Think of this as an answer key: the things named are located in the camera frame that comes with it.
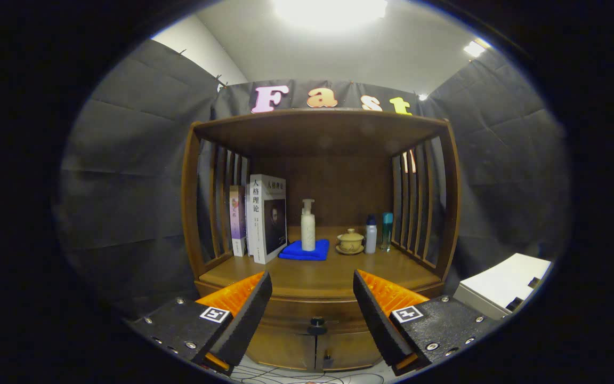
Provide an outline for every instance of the orange gripper pad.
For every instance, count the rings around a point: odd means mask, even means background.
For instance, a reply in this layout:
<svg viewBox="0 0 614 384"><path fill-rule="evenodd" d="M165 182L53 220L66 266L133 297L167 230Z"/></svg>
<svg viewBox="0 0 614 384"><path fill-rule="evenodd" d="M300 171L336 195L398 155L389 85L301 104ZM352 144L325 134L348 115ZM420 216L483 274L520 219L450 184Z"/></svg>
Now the orange gripper pad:
<svg viewBox="0 0 614 384"><path fill-rule="evenodd" d="M215 307L220 309L226 309L231 311L232 315L236 317L238 311L248 299L249 295L262 278L264 272L256 273L251 277L246 277L240 282L231 284L228 287L208 294L206 297L202 297L196 301L196 303L203 304L203 306Z"/></svg>
<svg viewBox="0 0 614 384"><path fill-rule="evenodd" d="M361 269L357 270L366 286L376 298L378 305L385 312L385 317L390 316L390 312L395 309L415 306L416 304L424 303L429 299L422 294L417 294L412 290L399 286L393 282L388 282L376 275L364 272Z"/></svg>

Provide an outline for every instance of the wooden shelf board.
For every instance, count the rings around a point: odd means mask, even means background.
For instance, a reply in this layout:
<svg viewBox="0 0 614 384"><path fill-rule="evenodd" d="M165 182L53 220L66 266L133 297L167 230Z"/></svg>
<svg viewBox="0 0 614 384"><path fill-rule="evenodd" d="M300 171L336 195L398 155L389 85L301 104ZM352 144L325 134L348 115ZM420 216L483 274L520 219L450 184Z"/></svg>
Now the wooden shelf board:
<svg viewBox="0 0 614 384"><path fill-rule="evenodd" d="M284 109L198 124L198 139L246 156L394 156L432 138L443 120L362 109Z"/></svg>
<svg viewBox="0 0 614 384"><path fill-rule="evenodd" d="M345 233L343 227L317 227L317 239L329 240L324 261L286 260L275 258L266 265L253 258L232 257L200 276L200 281L225 287L263 270L271 275L273 297L299 299L351 299L353 274L356 268L373 273L408 289L417 290L440 282L440 278L419 265L397 248L390 252L377 250L367 255L341 255L335 250L336 236ZM363 233L363 227L354 227ZM288 227L288 239L300 240L300 227Z"/></svg>

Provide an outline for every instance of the floor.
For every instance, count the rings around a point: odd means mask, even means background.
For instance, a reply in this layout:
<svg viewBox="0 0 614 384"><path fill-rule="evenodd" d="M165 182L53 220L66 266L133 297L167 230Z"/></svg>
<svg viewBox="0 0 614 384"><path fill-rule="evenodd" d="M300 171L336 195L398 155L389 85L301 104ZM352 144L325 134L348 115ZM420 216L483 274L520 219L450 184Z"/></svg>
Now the floor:
<svg viewBox="0 0 614 384"><path fill-rule="evenodd" d="M304 384L306 382L327 382L328 384L383 384L392 383L406 377L395 377L392 369L380 362L363 370L346 372L316 373L300 370L278 369L270 365L257 364L245 356L241 364L231 372L231 379L243 384Z"/></svg>

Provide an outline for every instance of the white pump bottle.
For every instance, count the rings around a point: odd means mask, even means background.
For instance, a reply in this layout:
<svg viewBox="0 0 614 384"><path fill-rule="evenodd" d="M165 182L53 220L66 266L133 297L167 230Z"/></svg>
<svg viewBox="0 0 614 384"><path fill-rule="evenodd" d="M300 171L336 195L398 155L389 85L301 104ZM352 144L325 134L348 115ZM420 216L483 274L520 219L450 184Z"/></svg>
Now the white pump bottle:
<svg viewBox="0 0 614 384"><path fill-rule="evenodd" d="M314 199L302 199L305 207L302 208L300 216L300 233L303 251L314 251L316 248L316 235L314 234L314 214L312 214L312 203Z"/></svg>

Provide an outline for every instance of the ceiling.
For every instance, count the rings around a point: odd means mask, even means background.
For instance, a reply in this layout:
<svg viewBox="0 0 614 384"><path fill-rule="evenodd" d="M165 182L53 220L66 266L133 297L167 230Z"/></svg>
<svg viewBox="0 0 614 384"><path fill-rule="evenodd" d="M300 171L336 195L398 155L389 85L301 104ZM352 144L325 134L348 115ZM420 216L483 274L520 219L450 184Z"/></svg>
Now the ceiling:
<svg viewBox="0 0 614 384"><path fill-rule="evenodd" d="M273 0L224 0L197 17L248 81L351 80L429 94L468 63L463 47L475 39L449 17L402 0L388 1L385 18L351 29L291 24ZM324 12L326 22L332 17Z"/></svg>

